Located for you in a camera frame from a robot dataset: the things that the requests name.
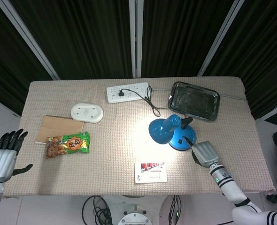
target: green snack package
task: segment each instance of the green snack package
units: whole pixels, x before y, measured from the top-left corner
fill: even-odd
[[[46,141],[46,157],[51,158],[78,151],[89,153],[90,140],[90,134],[87,131],[75,135],[48,137]]]

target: white soap dish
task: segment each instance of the white soap dish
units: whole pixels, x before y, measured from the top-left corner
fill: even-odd
[[[79,103],[72,107],[71,116],[74,120],[97,123],[103,118],[103,110],[98,105]]]

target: brown notebook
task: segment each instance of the brown notebook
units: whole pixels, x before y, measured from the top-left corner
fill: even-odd
[[[83,125],[83,122],[72,118],[44,116],[35,143],[45,144],[48,137],[81,133]]]

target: textured table cover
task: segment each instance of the textured table cover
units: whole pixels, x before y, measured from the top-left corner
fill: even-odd
[[[24,174],[6,183],[6,196],[16,195],[174,195],[219,192],[208,169],[194,163],[190,151],[160,145],[148,132],[157,119],[142,100],[109,104],[106,87],[148,82],[153,89],[171,89],[183,81],[216,90],[221,95],[245,97],[245,88],[236,77],[182,77],[114,80],[32,82],[21,117],[20,128],[29,134],[23,142],[15,168],[33,164]],[[166,106],[168,91],[153,92],[153,103]],[[97,104],[103,119],[85,123],[91,134],[90,153],[75,153],[46,159],[46,147],[34,143],[45,115],[70,117],[77,103]],[[161,117],[173,114],[161,110]],[[221,97],[214,122],[193,120],[197,142],[209,140],[223,164],[245,192],[275,189],[259,143],[255,121],[248,103]],[[134,163],[166,162],[168,182],[135,184]]]

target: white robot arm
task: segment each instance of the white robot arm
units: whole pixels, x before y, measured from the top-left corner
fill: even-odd
[[[4,193],[4,183],[8,181],[11,176],[27,172],[33,166],[29,164],[24,169],[15,169],[15,161],[18,152],[22,146],[23,140],[28,132],[23,132],[22,129],[17,132],[13,131],[10,134],[4,134],[0,139],[0,201]]]
[[[209,168],[210,175],[214,178],[223,195],[236,206],[232,210],[232,218],[235,224],[277,225],[277,212],[262,212],[246,197],[231,177],[231,174],[227,172],[223,165],[219,164],[219,156],[210,142],[206,141],[193,145],[189,139],[183,138],[192,147],[194,161],[205,168]]]

